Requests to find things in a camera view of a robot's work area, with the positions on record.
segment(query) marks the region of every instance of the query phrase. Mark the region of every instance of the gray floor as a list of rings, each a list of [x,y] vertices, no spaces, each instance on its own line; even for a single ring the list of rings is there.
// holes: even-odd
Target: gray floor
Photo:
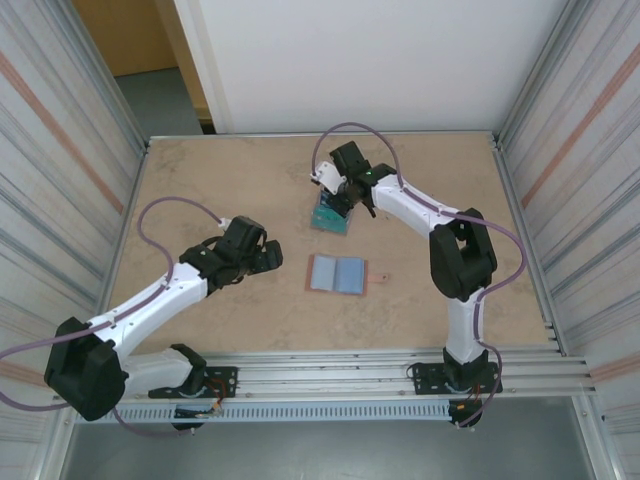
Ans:
[[[116,77],[116,83],[146,135],[202,135],[177,68]]]
[[[148,439],[117,425],[79,425],[62,478],[594,477],[570,399],[497,399],[475,432],[444,422],[255,423],[205,425],[195,437]]]

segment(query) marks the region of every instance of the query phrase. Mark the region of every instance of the wooden tabletop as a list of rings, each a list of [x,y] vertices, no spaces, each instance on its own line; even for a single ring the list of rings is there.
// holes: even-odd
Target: wooden tabletop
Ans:
[[[515,231],[487,135],[405,134],[390,139],[412,185],[460,210],[474,207]],[[369,136],[330,137],[319,161],[349,140],[357,142],[371,164],[391,163],[384,145]],[[151,335],[139,352],[179,342],[200,352],[444,346],[446,301],[431,281],[424,238],[384,212],[372,219],[363,206],[354,211],[347,236],[310,228],[319,188],[309,181],[315,141],[313,136],[203,136],[152,142],[133,222],[157,197],[189,197],[219,216],[245,215],[262,224],[270,239],[280,241],[284,264],[185,310]],[[154,207],[144,228],[174,258],[221,233],[198,209],[169,203]],[[506,237],[490,234],[498,258],[497,282],[517,269],[519,252]],[[388,273],[389,280],[370,284],[365,297],[305,291],[313,253],[362,257],[369,272]],[[163,257],[130,228],[112,305],[165,271]],[[498,345],[546,343],[527,274],[488,297],[485,338]]]

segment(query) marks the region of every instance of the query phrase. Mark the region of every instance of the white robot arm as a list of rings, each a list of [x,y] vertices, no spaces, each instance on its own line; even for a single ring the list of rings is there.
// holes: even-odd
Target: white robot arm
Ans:
[[[187,249],[171,272],[123,304],[86,323],[70,318],[60,325],[56,337],[111,323],[54,345],[45,381],[86,420],[102,417],[124,396],[167,387],[198,392],[206,362],[189,347],[177,344],[161,353],[131,353],[185,308],[245,276],[279,268],[282,260],[280,244],[267,241],[261,225],[235,217],[224,235]]]
[[[371,167],[354,142],[330,155],[334,163],[323,162],[311,177],[330,194],[331,208],[345,216],[357,203],[363,203],[372,216],[375,217],[374,209],[388,212],[429,239],[431,275],[448,303],[445,371],[451,391],[468,391],[480,372],[488,368],[488,353],[474,336],[473,317],[477,299],[491,283],[497,263],[485,227],[455,220],[443,213],[482,216],[473,209],[458,212],[406,181],[401,186],[394,169],[385,164]],[[483,310],[482,300],[478,318],[480,340]]]

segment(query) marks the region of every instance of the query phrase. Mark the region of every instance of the doorway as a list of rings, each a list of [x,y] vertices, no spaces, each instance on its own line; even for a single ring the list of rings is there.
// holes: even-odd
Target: doorway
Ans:
[[[72,3],[145,136],[215,133],[173,1]]]

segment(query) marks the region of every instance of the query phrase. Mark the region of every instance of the corrugated metal wall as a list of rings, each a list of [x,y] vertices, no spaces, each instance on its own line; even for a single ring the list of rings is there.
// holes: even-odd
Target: corrugated metal wall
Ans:
[[[590,2],[559,60],[506,161],[567,347],[640,475],[640,2]]]
[[[142,138],[65,2],[0,4],[0,350],[95,313]],[[0,362],[0,388],[46,405],[47,349]],[[0,404],[0,478],[27,478],[47,417]]]

